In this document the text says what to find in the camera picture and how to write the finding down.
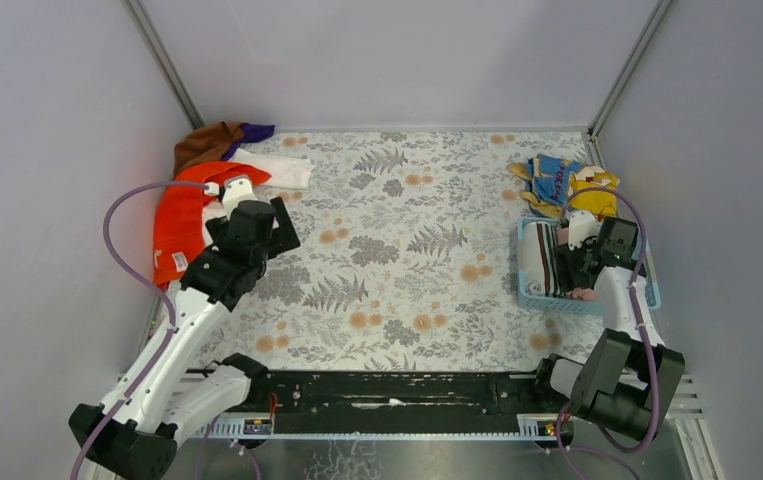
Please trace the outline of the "green white striped towel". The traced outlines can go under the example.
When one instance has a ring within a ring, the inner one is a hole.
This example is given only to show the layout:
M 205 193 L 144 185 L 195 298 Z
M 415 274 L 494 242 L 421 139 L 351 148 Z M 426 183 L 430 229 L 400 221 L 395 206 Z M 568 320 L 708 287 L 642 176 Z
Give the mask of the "green white striped towel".
M 533 297 L 563 297 L 565 290 L 560 284 L 554 252 L 557 246 L 554 226 L 532 221 L 523 225 L 520 232 L 517 259 L 523 277 L 522 292 Z

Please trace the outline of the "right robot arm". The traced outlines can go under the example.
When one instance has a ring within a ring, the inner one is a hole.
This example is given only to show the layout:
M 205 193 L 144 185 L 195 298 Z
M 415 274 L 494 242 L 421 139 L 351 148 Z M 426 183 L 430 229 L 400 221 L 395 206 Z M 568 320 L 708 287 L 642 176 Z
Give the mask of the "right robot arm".
M 561 220 L 557 236 L 553 252 L 562 286 L 595 294 L 604 330 L 583 362 L 557 354 L 543 359 L 535 387 L 565 397 L 570 413 L 608 438 L 620 434 L 646 446 L 672 402 L 685 360 L 652 324 L 643 232 L 630 220 L 575 211 Z

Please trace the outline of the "pink towel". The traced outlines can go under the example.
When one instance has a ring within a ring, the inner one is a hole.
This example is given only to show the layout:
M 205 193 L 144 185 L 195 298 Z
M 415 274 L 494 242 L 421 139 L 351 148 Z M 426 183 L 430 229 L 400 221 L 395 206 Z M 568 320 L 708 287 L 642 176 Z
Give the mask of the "pink towel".
M 566 247 L 568 245 L 569 229 L 561 227 L 556 231 L 557 244 L 559 246 Z M 594 302 L 598 300 L 597 294 L 591 288 L 575 287 L 573 289 L 566 289 L 564 292 L 566 299 L 590 301 Z

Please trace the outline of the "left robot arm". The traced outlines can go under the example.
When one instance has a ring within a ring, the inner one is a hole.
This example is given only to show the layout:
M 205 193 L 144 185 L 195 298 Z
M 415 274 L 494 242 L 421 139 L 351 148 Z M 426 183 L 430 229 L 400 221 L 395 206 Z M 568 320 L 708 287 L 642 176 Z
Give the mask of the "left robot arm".
M 97 405 L 80 404 L 69 427 L 81 447 L 70 476 L 90 460 L 124 479 L 159 479 L 179 447 L 254 392 L 262 366 L 229 363 L 180 396 L 173 391 L 195 351 L 251 292 L 269 260 L 299 247 L 285 204 L 242 200 L 207 222 L 212 242 L 189 264 L 168 317 L 117 385 Z

